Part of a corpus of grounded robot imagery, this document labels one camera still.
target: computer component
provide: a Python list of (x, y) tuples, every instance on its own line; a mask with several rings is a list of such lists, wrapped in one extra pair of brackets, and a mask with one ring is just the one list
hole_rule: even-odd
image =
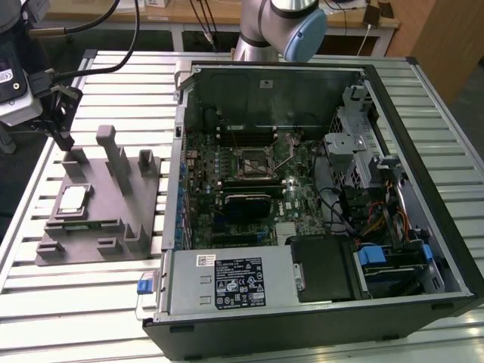
[(184, 71), (157, 307), (143, 321), (166, 357), (398, 339), (482, 303), (479, 269), (373, 67)]

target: barcode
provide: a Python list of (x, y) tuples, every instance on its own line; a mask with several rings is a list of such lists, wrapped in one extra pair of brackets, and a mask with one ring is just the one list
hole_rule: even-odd
[(214, 266), (215, 259), (216, 259), (216, 255), (197, 255), (196, 265), (198, 267)]

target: power cable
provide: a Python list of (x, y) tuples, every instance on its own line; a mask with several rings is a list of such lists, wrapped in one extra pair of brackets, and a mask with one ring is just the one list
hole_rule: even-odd
[(121, 60), (119, 64), (117, 64), (114, 67), (108, 67), (108, 68), (101, 68), (99, 70), (75, 70), (73, 72), (66, 72), (66, 73), (60, 73), (54, 76), (52, 79), (52, 82), (60, 82), (65, 79), (71, 79), (71, 78), (76, 78), (76, 77), (83, 77), (83, 76), (93, 76), (95, 74), (106, 74), (106, 73), (112, 73), (120, 70), (123, 68), (126, 63), (128, 63), (129, 58), (131, 58), (133, 52), (135, 51), (136, 43), (138, 42), (138, 35), (139, 35), (139, 29), (140, 29), (140, 12), (139, 12), (139, 3), (138, 0), (135, 1), (135, 34), (133, 35), (133, 40), (132, 43), (129, 47), (128, 53), (126, 53), (126, 56)]

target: metal plate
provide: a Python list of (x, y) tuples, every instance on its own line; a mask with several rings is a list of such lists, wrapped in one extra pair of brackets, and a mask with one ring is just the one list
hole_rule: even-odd
[[(94, 67), (116, 64), (123, 56), (124, 52), (100, 51)], [(81, 104), (73, 123), (73, 137), (78, 145), (85, 146), (88, 157), (105, 157), (102, 148), (94, 146), (95, 132), (99, 124), (112, 123), (118, 130), (116, 143), (126, 146), (128, 157), (151, 148), (154, 156), (162, 158), (151, 258), (34, 265), (36, 246), (64, 175), (58, 164), (64, 153), (48, 143), (42, 156), (45, 160), (40, 161), (23, 199), (26, 209), (22, 213), (20, 206), (0, 249), (0, 257), (10, 250), (3, 256), (5, 265), (0, 274), (0, 362), (168, 361), (141, 329), (135, 304), (136, 281), (144, 271), (160, 266), (157, 257), (175, 119), (175, 104), (167, 96), (174, 89), (172, 73), (178, 59), (230, 58), (228, 54), (135, 53), (127, 68), (85, 81), (87, 104)], [(470, 252), (484, 271), (482, 162), (418, 68), (408, 65), (405, 59), (362, 59), (317, 57), (312, 61), (363, 61), (377, 68)], [(119, 96), (124, 96), (122, 104), (116, 99)], [(40, 175), (37, 183), (36, 174)], [(154, 309), (154, 301), (143, 301), (145, 311)], [(436, 321), (403, 340), (224, 358), (223, 362), (481, 361), (484, 346), (479, 338), (484, 338), (482, 309)]]

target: small chip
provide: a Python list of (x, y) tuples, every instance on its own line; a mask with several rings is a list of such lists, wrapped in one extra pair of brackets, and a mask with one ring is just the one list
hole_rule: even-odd
[(68, 187), (62, 196), (59, 209), (62, 213), (74, 213), (82, 207), (84, 198), (84, 187)]

